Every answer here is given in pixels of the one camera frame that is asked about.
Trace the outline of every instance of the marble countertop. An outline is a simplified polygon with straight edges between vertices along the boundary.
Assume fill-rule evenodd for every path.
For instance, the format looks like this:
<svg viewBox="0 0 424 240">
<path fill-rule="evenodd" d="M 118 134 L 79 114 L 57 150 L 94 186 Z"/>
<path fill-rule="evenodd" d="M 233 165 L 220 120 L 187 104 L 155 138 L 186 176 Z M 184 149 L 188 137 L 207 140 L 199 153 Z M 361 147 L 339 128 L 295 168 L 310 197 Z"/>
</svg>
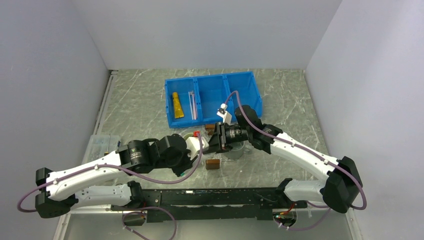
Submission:
<svg viewBox="0 0 424 240">
<path fill-rule="evenodd" d="M 253 71 L 263 101 L 262 122 L 275 125 L 297 141 L 328 154 L 318 119 L 300 69 L 130 69 L 117 74 L 107 108 L 102 134 L 131 140 L 160 139 L 166 135 L 201 130 L 203 126 L 168 127 L 165 112 L 164 80 L 190 76 Z M 289 160 L 252 150 L 230 161 L 222 154 L 209 155 L 222 160 L 220 169 L 200 165 L 187 180 L 172 185 L 148 182 L 137 177 L 116 179 L 114 184 L 136 180 L 143 188 L 244 188 L 276 187 L 285 178 L 313 180 L 313 176 Z M 147 176 L 163 181 L 178 179 L 170 169 L 155 169 Z"/>
</svg>

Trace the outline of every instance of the white wall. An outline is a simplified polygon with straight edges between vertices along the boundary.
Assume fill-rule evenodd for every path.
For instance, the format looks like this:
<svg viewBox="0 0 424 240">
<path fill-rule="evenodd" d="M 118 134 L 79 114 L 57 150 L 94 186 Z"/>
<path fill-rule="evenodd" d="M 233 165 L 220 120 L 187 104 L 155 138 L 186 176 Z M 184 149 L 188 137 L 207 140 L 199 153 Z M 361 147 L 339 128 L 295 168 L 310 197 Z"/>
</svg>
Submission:
<svg viewBox="0 0 424 240">
<path fill-rule="evenodd" d="M 0 239 L 48 240 L 58 218 L 16 209 L 42 167 L 80 164 L 108 70 L 69 0 L 0 6 Z M 24 203 L 34 208 L 34 195 Z"/>
<path fill-rule="evenodd" d="M 73 1 L 109 69 L 304 69 L 341 2 Z"/>
<path fill-rule="evenodd" d="M 359 168 L 365 239 L 424 236 L 423 43 L 422 1 L 344 0 L 306 69 L 330 153 Z"/>
</svg>

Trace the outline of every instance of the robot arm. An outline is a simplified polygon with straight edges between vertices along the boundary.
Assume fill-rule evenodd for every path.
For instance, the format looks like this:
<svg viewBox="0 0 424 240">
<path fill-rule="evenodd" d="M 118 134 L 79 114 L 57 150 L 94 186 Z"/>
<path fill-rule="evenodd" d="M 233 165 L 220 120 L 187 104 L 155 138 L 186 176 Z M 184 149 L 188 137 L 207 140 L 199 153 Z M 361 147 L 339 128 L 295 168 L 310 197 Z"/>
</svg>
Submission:
<svg viewBox="0 0 424 240">
<path fill-rule="evenodd" d="M 223 118 L 227 117 L 224 122 L 215 124 L 214 133 L 208 143 L 205 140 L 202 141 L 203 152 L 205 154 L 224 153 L 232 149 L 231 143 L 249 141 L 256 149 L 290 160 L 317 178 L 314 181 L 284 179 L 275 190 L 279 204 L 290 206 L 297 201 L 324 202 L 333 210 L 346 213 L 359 190 L 349 177 L 332 164 L 348 171 L 362 186 L 354 161 L 348 157 L 339 160 L 315 151 L 295 141 L 278 127 L 262 124 L 256 112 L 249 106 L 242 107 L 254 126 L 274 137 L 253 129 L 242 116 L 240 108 L 237 108 L 235 112 L 238 124 L 233 125 L 227 123 L 229 114 L 225 109 L 220 109 L 219 113 Z M 146 174 L 158 168 L 170 168 L 180 177 L 184 171 L 193 166 L 199 153 L 199 143 L 196 137 L 184 140 L 178 134 L 165 136 L 161 140 L 134 140 L 121 146 L 115 152 L 81 166 L 63 171 L 41 168 L 36 173 L 37 185 L 50 181 L 53 184 L 42 188 L 41 193 L 36 196 L 36 210 L 42 218 L 53 218 L 71 209 L 93 205 L 112 204 L 128 209 L 140 208 L 145 198 L 137 182 L 132 181 L 121 186 L 93 186 L 126 174 L 114 167 L 98 166 L 108 164 L 138 174 Z M 59 178 L 86 168 L 92 169 L 57 181 Z"/>
<path fill-rule="evenodd" d="M 324 202 L 339 213 L 348 211 L 359 194 L 359 189 L 346 174 L 334 166 L 347 171 L 362 187 L 361 178 L 352 159 L 346 156 L 337 159 L 322 154 L 297 142 L 280 128 L 263 124 L 250 106 L 243 105 L 242 108 L 246 116 L 238 107 L 235 111 L 237 124 L 229 125 L 226 121 L 228 118 L 224 118 L 227 114 L 225 105 L 221 106 L 217 114 L 223 118 L 224 122 L 215 124 L 214 134 L 209 141 L 209 152 L 224 153 L 231 150 L 231 143 L 249 141 L 256 149 L 290 160 L 318 179 L 298 181 L 286 178 L 276 190 L 283 201 L 287 203 L 300 200 Z M 267 135 L 254 129 L 251 124 Z"/>
<path fill-rule="evenodd" d="M 202 142 L 206 150 L 208 144 L 206 140 Z M 184 171 L 192 168 L 199 149 L 196 137 L 186 141 L 180 135 L 173 134 L 161 140 L 130 141 L 102 158 L 71 169 L 51 171 L 41 168 L 36 171 L 36 184 L 52 184 L 42 188 L 41 193 L 35 197 L 35 209 L 42 218 L 54 218 L 85 206 L 112 204 L 130 209 L 139 208 L 144 202 L 139 183 L 131 181 L 121 186 L 93 185 L 125 176 L 126 173 L 121 169 L 147 174 L 153 169 L 170 168 L 180 177 Z"/>
</svg>

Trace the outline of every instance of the yellow tube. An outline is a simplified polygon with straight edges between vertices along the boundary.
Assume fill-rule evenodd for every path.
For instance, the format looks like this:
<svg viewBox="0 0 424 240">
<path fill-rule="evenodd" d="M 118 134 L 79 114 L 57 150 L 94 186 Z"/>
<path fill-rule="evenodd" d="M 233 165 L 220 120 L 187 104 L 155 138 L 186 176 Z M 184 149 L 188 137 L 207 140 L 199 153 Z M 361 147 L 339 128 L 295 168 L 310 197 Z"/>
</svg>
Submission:
<svg viewBox="0 0 424 240">
<path fill-rule="evenodd" d="M 184 113 L 183 109 L 181 108 L 180 99 L 178 98 L 178 93 L 173 92 L 172 93 L 172 101 L 173 101 L 173 114 L 176 119 L 183 118 Z"/>
</svg>

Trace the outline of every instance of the small brown block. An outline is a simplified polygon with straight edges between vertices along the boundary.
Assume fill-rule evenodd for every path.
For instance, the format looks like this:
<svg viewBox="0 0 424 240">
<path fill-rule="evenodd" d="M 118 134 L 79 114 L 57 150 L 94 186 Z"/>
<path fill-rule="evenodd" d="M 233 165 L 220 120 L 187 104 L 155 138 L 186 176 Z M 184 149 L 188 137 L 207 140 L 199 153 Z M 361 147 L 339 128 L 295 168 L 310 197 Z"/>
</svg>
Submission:
<svg viewBox="0 0 424 240">
<path fill-rule="evenodd" d="M 221 160 L 219 159 L 208 159 L 206 160 L 206 169 L 207 170 L 215 170 L 220 169 Z"/>
<path fill-rule="evenodd" d="M 215 131 L 215 124 L 205 124 L 204 129 L 207 132 L 207 135 L 211 136 Z"/>
</svg>

